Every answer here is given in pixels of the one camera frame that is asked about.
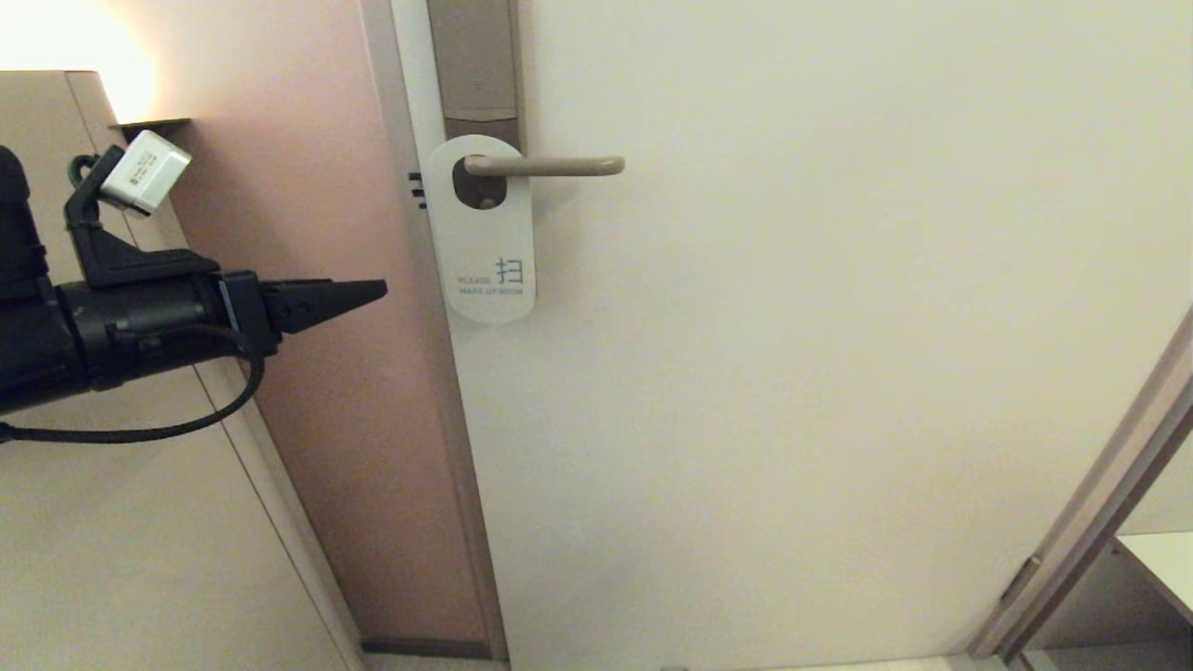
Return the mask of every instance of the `floor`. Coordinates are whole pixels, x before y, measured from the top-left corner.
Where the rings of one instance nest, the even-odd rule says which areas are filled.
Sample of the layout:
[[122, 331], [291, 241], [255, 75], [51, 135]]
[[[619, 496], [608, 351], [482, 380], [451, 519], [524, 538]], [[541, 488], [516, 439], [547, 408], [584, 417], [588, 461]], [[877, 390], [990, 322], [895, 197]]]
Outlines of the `floor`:
[[[372, 671], [506, 671], [505, 664], [468, 659], [433, 659], [426, 657], [395, 657], [367, 654]], [[973, 661], [968, 657], [935, 657], [903, 661], [873, 661], [843, 666], [804, 667], [801, 671], [1006, 671], [997, 659]]]

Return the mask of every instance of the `black cable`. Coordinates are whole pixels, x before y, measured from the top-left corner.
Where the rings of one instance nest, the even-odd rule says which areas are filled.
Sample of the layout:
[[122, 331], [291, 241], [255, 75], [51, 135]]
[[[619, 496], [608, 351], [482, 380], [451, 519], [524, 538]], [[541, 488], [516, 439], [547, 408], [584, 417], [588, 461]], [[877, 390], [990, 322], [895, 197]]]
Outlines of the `black cable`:
[[209, 325], [193, 325], [193, 326], [181, 326], [179, 328], [171, 328], [168, 331], [162, 331], [155, 333], [154, 336], [161, 338], [174, 338], [180, 336], [209, 336], [215, 338], [223, 338], [236, 345], [236, 352], [234, 356], [245, 359], [249, 365], [248, 382], [245, 384], [245, 390], [236, 396], [236, 400], [228, 404], [221, 410], [193, 421], [186, 421], [183, 424], [175, 424], [173, 426], [162, 426], [160, 429], [134, 429], [123, 431], [67, 431], [57, 429], [24, 429], [20, 426], [12, 426], [4, 421], [0, 421], [0, 443], [6, 443], [8, 441], [31, 441], [36, 443], [101, 443], [101, 444], [115, 444], [115, 443], [142, 443], [146, 441], [161, 441], [163, 438], [173, 438], [175, 436], [181, 436], [183, 433], [190, 433], [191, 431], [198, 431], [223, 420], [225, 417], [240, 410], [245, 404], [253, 398], [256, 393], [256, 388], [261, 386], [261, 380], [265, 377], [265, 357], [256, 352], [253, 347], [252, 340], [240, 331], [234, 331], [231, 328], [225, 328], [223, 326], [209, 326]]

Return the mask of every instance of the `beige cabinet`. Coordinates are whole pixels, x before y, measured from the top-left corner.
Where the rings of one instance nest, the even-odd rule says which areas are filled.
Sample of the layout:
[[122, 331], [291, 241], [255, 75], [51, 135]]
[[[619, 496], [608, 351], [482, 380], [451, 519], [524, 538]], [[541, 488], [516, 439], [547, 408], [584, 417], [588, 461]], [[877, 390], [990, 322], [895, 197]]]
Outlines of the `beige cabinet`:
[[[112, 124], [93, 73], [0, 73], [0, 144], [25, 166], [55, 283], [81, 278], [62, 220], [67, 162], [119, 142]], [[107, 210], [104, 223], [147, 248], [183, 240], [168, 207], [138, 221]], [[143, 427], [211, 410], [185, 368], [4, 419]], [[0, 445], [0, 669], [354, 666], [283, 535], [220, 425], [135, 445]]]

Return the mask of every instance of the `black bracket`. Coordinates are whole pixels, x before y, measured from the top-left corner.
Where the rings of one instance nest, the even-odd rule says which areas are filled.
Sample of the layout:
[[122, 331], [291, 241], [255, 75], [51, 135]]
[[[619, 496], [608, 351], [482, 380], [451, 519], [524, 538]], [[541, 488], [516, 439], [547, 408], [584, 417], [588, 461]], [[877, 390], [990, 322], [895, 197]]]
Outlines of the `black bracket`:
[[[68, 176], [75, 191], [67, 201], [67, 230], [91, 287], [116, 287], [162, 277], [216, 272], [220, 264], [190, 250], [142, 252], [104, 230], [99, 221], [100, 186], [124, 150], [112, 146], [103, 156], [75, 156]], [[84, 177], [84, 168], [91, 168]]]

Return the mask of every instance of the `door handle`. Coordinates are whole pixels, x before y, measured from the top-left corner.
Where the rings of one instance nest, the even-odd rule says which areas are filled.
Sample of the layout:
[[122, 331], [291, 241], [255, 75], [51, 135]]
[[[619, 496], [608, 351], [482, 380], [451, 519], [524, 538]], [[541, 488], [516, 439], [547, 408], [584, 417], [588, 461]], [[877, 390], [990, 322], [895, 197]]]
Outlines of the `door handle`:
[[464, 171], [475, 177], [602, 177], [625, 170], [622, 156], [574, 156], [533, 159], [527, 156], [468, 156]]

